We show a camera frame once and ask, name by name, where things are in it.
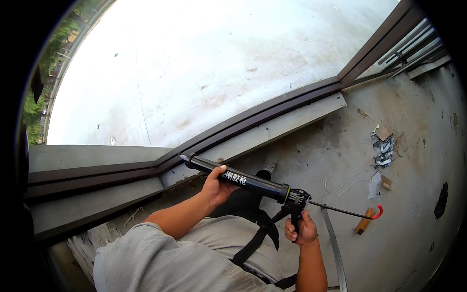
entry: gray t-shirt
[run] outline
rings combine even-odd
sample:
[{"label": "gray t-shirt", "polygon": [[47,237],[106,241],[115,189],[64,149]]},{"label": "gray t-shirt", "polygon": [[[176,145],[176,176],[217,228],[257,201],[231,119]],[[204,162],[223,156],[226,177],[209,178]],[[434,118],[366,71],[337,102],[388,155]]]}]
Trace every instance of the gray t-shirt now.
[{"label": "gray t-shirt", "polygon": [[[266,285],[230,259],[255,235],[258,225],[237,216],[204,218],[176,241],[154,223],[133,226],[97,249],[94,283],[109,291],[283,291]],[[283,277],[269,236],[245,265],[271,283]]]}]

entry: red hook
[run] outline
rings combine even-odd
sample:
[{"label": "red hook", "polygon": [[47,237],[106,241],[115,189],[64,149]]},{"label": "red hook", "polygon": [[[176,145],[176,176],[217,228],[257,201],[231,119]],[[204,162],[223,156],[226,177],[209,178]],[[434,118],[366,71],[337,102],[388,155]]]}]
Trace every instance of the red hook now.
[{"label": "red hook", "polygon": [[378,204],[378,208],[380,209],[380,212],[378,215],[373,216],[372,220],[378,219],[382,215],[382,207],[381,204]]}]

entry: concrete floor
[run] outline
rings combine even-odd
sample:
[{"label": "concrete floor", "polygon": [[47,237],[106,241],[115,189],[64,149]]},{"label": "concrete floor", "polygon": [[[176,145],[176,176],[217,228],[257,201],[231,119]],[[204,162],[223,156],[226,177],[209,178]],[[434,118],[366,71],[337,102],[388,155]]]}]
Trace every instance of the concrete floor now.
[{"label": "concrete floor", "polygon": [[[347,107],[231,165],[255,173],[266,155],[275,152],[279,161],[272,180],[304,189],[317,202],[361,214],[381,203],[383,216],[371,222],[362,235],[353,232],[359,218],[329,211],[349,291],[419,291],[444,258],[464,214],[465,93],[456,72],[446,65],[415,81],[403,73],[348,88],[343,95]],[[371,118],[358,114],[357,108]],[[459,125],[453,124],[454,113]],[[396,136],[404,133],[409,149],[381,169],[393,180],[392,191],[380,187],[381,196],[368,199],[369,179],[376,172],[369,166],[376,153],[369,135],[381,121],[391,124]],[[322,186],[323,180],[331,193]],[[444,182],[449,185],[446,211],[435,219],[433,211]],[[98,228],[125,234],[151,212],[194,195],[202,183],[203,178],[197,178],[165,191],[161,199],[147,204],[137,213],[138,218],[126,226],[124,223],[133,212]],[[280,205],[263,198],[261,208],[274,215]],[[317,224],[328,285],[338,285],[323,215],[318,207],[310,205],[309,209]],[[281,235],[279,253],[283,271],[289,276],[297,272],[299,250],[283,236],[283,225],[284,220],[277,223]],[[84,238],[92,237],[96,230],[71,241],[85,242]],[[106,240],[99,241],[105,245]]]},{"label": "concrete floor", "polygon": [[397,3],[119,0],[70,63],[47,144],[176,147],[337,75]]}]

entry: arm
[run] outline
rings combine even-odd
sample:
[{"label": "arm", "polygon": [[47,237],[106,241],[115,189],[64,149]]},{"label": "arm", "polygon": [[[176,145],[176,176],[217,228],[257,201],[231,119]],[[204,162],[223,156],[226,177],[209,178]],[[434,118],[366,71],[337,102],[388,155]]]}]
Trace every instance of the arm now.
[{"label": "arm", "polygon": [[144,222],[155,223],[166,234],[179,239],[217,206],[223,204],[230,193],[237,189],[234,185],[217,180],[217,176],[226,169],[225,165],[214,168],[199,193],[175,206],[155,211]]},{"label": "arm", "polygon": [[299,222],[300,233],[297,235],[292,220],[285,222],[285,237],[300,246],[300,263],[298,265],[297,292],[324,292],[327,290],[327,275],[324,269],[319,240],[316,235],[316,225],[311,220],[309,211],[303,214]]}]

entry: person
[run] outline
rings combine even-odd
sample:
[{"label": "person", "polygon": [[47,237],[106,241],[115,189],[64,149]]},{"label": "person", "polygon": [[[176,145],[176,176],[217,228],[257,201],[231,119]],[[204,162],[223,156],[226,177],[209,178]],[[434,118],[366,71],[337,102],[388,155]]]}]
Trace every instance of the person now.
[{"label": "person", "polygon": [[[275,163],[256,176],[270,180]],[[235,255],[270,217],[259,209],[261,195],[217,180],[226,166],[216,167],[203,189],[170,208],[152,213],[124,236],[97,249],[94,283],[98,292],[115,291],[296,291],[327,290],[327,276],[308,210],[299,233],[288,218],[285,237],[300,247],[298,273],[284,278],[279,264],[279,233],[264,227],[259,247],[240,263]]]}]

